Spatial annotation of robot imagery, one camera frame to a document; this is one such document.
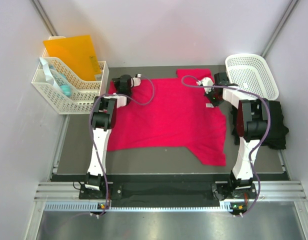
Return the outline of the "red t shirt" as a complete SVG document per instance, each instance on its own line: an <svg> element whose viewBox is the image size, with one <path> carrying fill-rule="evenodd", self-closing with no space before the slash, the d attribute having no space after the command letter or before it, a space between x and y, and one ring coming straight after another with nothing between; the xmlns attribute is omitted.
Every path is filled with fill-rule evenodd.
<svg viewBox="0 0 308 240"><path fill-rule="evenodd" d="M225 166L226 116L208 107L196 80L212 77L208 68L178 69L176 78L143 80L133 101L117 109L108 151L186 147L204 165Z"/></svg>

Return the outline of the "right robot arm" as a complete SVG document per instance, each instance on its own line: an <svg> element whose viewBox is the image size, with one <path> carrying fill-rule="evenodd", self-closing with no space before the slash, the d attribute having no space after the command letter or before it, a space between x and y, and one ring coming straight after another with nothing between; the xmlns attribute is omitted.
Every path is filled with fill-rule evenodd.
<svg viewBox="0 0 308 240"><path fill-rule="evenodd" d="M226 101L237 110L234 130L239 137L239 149L226 190L231 197L239 198L255 190L254 163L271 127L269 101L230 83L224 72L215 74L214 80L205 77L197 81L197 85L204 87L204 95L214 107Z"/></svg>

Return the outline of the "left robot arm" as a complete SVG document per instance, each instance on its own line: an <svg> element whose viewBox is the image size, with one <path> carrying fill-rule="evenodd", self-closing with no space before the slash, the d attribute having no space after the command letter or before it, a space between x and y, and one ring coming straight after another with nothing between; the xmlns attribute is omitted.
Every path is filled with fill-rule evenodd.
<svg viewBox="0 0 308 240"><path fill-rule="evenodd" d="M115 92L101 92L94 99L89 114L89 134L92 140L92 154L84 188L97 199L109 199L109 183L106 175L106 155L108 142L116 124L117 109L125 107L132 100L132 88L141 84L140 76L124 74L113 78Z"/></svg>

